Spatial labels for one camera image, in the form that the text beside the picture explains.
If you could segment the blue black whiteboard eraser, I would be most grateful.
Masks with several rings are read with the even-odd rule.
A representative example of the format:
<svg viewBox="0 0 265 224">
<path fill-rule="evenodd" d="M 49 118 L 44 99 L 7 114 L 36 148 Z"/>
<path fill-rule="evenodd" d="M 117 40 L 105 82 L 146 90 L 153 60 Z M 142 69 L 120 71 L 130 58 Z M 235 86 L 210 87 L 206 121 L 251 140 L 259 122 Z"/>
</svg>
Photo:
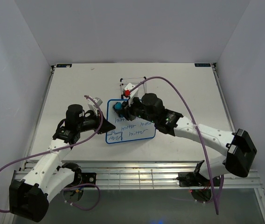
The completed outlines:
<svg viewBox="0 0 265 224">
<path fill-rule="evenodd" d="M 116 114 L 120 117 L 123 118 L 124 117 L 124 108 L 121 102 L 117 102 L 114 106 L 113 106 L 114 111 L 116 112 Z"/>
</svg>

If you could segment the blue framed whiteboard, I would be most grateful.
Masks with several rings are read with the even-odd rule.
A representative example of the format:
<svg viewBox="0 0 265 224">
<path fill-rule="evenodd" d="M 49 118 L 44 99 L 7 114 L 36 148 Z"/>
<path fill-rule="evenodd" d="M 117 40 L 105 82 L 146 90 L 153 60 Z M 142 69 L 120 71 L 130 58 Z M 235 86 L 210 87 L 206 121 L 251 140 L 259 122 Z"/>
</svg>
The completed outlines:
<svg viewBox="0 0 265 224">
<path fill-rule="evenodd" d="M 153 123 L 138 117 L 133 121 L 128 121 L 118 116 L 113 106 L 120 105 L 125 101 L 124 99 L 110 99 L 107 102 L 106 119 L 116 128 L 105 134 L 106 143 L 116 144 L 154 138 L 156 129 Z"/>
</svg>

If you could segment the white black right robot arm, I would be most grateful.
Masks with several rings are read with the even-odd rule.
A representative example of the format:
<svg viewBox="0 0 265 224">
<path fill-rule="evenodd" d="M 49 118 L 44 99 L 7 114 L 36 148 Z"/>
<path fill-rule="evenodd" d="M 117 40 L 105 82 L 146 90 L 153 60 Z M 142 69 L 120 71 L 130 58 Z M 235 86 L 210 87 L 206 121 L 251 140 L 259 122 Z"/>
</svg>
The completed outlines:
<svg viewBox="0 0 265 224">
<path fill-rule="evenodd" d="M 204 143 L 220 153 L 220 156 L 210 161 L 205 159 L 198 162 L 193 172 L 179 173 L 177 180 L 182 187 L 206 187 L 211 180 L 225 174 L 246 178 L 257 154 L 247 131 L 238 129 L 236 132 L 229 132 L 202 124 L 196 125 L 182 114 L 165 108 L 162 100 L 154 93 L 116 103 L 113 109 L 126 120 L 141 118 L 152 122 L 163 134 Z"/>
</svg>

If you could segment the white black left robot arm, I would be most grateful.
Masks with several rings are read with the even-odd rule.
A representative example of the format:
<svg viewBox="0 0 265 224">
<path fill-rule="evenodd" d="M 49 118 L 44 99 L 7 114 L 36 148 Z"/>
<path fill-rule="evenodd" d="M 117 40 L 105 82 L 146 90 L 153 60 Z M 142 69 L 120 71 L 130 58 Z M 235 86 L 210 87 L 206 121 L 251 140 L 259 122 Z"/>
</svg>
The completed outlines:
<svg viewBox="0 0 265 224">
<path fill-rule="evenodd" d="M 98 98 L 88 103 L 84 111 L 78 104 L 68 106 L 65 118 L 57 125 L 52 141 L 31 171 L 9 186 L 9 211 L 12 214 L 40 222 L 51 200 L 65 187 L 82 183 L 82 171 L 75 163 L 62 160 L 80 139 L 82 132 L 93 130 L 102 134 L 115 129 L 103 116 Z"/>
</svg>

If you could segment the left black corner label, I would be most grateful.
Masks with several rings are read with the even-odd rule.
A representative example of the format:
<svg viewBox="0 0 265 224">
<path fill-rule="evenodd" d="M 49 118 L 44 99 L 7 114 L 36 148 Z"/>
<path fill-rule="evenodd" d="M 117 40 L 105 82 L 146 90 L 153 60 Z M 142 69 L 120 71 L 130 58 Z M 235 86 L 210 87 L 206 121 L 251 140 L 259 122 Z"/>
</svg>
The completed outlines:
<svg viewBox="0 0 265 224">
<path fill-rule="evenodd" d="M 72 64 L 65 64 L 65 63 L 56 65 L 56 68 L 71 68 L 71 67 L 72 67 Z"/>
</svg>

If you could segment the black corner label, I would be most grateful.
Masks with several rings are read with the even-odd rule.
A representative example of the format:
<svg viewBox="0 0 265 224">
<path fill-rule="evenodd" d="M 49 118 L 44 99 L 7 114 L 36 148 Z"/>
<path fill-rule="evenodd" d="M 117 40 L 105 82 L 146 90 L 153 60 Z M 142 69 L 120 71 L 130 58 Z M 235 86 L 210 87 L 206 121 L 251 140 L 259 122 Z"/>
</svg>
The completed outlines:
<svg viewBox="0 0 265 224">
<path fill-rule="evenodd" d="M 195 67 L 211 67 L 210 63 L 195 63 Z"/>
<path fill-rule="evenodd" d="M 65 63 L 56 65 L 56 68 L 71 68 L 71 67 L 72 67 L 72 64 L 65 64 Z"/>
</svg>

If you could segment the right black corner label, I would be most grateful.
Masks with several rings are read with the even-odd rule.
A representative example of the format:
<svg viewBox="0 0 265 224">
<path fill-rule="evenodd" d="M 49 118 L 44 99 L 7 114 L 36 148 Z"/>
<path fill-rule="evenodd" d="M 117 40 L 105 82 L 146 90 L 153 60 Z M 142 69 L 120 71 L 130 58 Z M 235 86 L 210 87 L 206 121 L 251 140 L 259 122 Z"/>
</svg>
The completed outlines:
<svg viewBox="0 0 265 224">
<path fill-rule="evenodd" d="M 210 63 L 195 63 L 195 67 L 211 67 Z"/>
</svg>

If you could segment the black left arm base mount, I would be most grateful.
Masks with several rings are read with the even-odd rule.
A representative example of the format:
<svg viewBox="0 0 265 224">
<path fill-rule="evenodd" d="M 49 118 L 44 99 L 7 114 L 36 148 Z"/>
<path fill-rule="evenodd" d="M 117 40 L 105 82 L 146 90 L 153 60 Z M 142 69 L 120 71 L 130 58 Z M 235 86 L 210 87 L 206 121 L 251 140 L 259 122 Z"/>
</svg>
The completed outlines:
<svg viewBox="0 0 265 224">
<path fill-rule="evenodd" d="M 81 173 L 77 177 L 77 184 L 96 184 L 97 173 Z"/>
</svg>

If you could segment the aluminium extrusion frame rail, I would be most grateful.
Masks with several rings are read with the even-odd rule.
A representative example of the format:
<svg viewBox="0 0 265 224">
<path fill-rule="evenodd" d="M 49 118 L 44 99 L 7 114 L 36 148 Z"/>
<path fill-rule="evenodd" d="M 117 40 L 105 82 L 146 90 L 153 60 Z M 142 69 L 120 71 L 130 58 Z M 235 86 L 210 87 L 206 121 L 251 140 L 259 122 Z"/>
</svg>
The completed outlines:
<svg viewBox="0 0 265 224">
<path fill-rule="evenodd" d="M 96 184 L 103 190 L 125 189 L 179 189 L 176 179 L 179 172 L 194 171 L 197 162 L 124 162 L 81 161 L 77 163 L 86 173 L 96 173 Z M 13 179 L 20 180 L 33 169 L 35 161 L 28 161 L 20 171 L 14 171 Z M 248 177 L 224 175 L 224 189 L 263 188 L 257 170 L 251 169 Z"/>
</svg>

